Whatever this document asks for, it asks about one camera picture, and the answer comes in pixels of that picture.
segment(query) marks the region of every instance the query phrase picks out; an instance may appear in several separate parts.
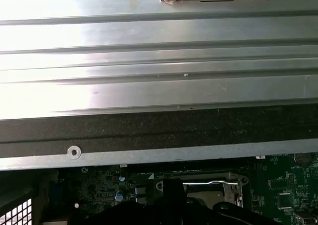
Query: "ventilation grille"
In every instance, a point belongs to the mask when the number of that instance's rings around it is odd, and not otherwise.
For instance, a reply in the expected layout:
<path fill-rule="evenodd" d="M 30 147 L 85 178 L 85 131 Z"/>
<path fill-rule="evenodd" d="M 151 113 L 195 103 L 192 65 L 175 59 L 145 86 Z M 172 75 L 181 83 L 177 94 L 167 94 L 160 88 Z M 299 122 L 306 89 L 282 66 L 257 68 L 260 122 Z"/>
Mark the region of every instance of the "ventilation grille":
<path fill-rule="evenodd" d="M 32 225 L 31 199 L 1 216 L 0 225 Z"/>

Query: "ridged metal surface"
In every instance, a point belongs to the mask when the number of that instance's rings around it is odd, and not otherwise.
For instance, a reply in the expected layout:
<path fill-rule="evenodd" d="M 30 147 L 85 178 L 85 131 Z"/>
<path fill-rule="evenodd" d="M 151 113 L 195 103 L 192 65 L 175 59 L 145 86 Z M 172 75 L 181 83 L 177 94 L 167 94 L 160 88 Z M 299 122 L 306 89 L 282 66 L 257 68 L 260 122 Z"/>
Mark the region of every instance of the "ridged metal surface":
<path fill-rule="evenodd" d="M 0 0 L 0 8 L 0 119 L 318 98 L 317 0 Z"/>

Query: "microchip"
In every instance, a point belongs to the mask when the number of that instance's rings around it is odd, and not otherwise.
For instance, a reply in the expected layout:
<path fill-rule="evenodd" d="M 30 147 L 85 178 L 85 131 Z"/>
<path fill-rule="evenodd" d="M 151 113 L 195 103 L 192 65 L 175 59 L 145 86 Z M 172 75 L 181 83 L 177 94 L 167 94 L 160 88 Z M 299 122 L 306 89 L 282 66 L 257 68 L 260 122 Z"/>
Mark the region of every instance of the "microchip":
<path fill-rule="evenodd" d="M 275 179 L 270 181 L 270 188 L 272 190 L 281 190 L 288 188 L 288 181 L 286 179 Z"/>
<path fill-rule="evenodd" d="M 290 193 L 284 193 L 278 195 L 278 208 L 279 209 L 291 209 L 293 205 L 293 199 Z"/>

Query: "metal frame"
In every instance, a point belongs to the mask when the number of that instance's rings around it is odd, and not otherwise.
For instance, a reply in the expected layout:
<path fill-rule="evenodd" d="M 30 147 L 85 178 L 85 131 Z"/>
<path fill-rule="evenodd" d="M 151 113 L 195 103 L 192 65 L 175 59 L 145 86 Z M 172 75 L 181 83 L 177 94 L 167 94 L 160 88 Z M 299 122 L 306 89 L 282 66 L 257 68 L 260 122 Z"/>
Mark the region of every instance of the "metal frame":
<path fill-rule="evenodd" d="M 0 158 L 0 170 L 205 160 L 316 151 L 318 151 L 318 139 L 82 153 L 78 159 L 73 159 L 65 153 L 60 155 Z"/>
<path fill-rule="evenodd" d="M 317 0 L 0 0 L 0 119 L 317 102 Z"/>

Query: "screw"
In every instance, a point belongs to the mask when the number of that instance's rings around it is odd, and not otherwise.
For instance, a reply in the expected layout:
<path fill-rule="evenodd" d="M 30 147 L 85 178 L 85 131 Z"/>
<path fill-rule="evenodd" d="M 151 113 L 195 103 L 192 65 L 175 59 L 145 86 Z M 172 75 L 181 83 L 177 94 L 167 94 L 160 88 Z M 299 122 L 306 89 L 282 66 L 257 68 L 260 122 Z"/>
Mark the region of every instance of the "screw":
<path fill-rule="evenodd" d="M 71 146 L 68 149 L 68 156 L 71 159 L 78 159 L 81 156 L 81 149 L 78 146 Z"/>

